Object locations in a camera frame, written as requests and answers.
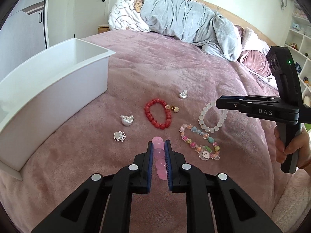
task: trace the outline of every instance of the wooden headboard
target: wooden headboard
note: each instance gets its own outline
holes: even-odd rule
[[[223,15],[225,18],[230,20],[233,24],[237,24],[243,27],[243,29],[245,29],[246,27],[251,28],[258,35],[258,38],[265,41],[269,47],[276,46],[276,44],[271,39],[269,39],[265,34],[263,34],[259,29],[252,26],[249,22],[245,21],[244,19],[231,13],[230,11],[227,11],[217,5],[214,5],[212,3],[209,3],[203,0],[197,0],[197,1],[200,3],[204,3],[207,7],[211,8],[212,10],[218,11],[221,15]]]

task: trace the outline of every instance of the white beaded bracelet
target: white beaded bracelet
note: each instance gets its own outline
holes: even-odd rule
[[[204,124],[204,116],[206,115],[207,111],[214,106],[216,106],[216,102],[211,102],[211,103],[206,104],[206,106],[201,111],[201,115],[199,116],[199,125],[201,125],[201,128],[205,130],[207,133],[208,132],[214,133],[215,131],[218,131],[219,128],[225,122],[225,119],[227,118],[228,110],[223,109],[217,125],[213,128],[207,127],[206,124]]]

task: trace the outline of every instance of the nightstand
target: nightstand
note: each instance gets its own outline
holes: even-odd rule
[[[98,34],[103,32],[110,31],[109,26],[107,24],[102,24],[98,26]]]

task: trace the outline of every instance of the finger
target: finger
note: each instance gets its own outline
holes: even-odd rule
[[[281,139],[277,138],[275,140],[275,147],[280,151],[280,152],[284,152],[285,150],[285,145],[284,143],[281,141]]]
[[[299,136],[292,139],[290,144],[286,147],[284,153],[287,155],[292,154],[306,144],[309,144],[309,134],[301,133]]]
[[[280,164],[283,164],[286,158],[287,156],[283,152],[276,150],[276,161],[277,162],[279,162]]]
[[[279,133],[279,130],[277,129],[277,126],[274,128],[274,135],[276,138],[280,137],[280,133]]]

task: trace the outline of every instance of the human hand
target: human hand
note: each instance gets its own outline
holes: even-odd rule
[[[280,139],[280,133],[275,127],[275,146],[276,146],[276,161],[279,163],[284,163],[288,154],[292,154],[295,151],[299,150],[299,158],[297,167],[302,167],[305,164],[309,163],[311,160],[311,146],[310,146],[310,137],[306,129],[302,127],[302,132],[297,137],[294,137],[290,144],[285,148],[284,143]]]

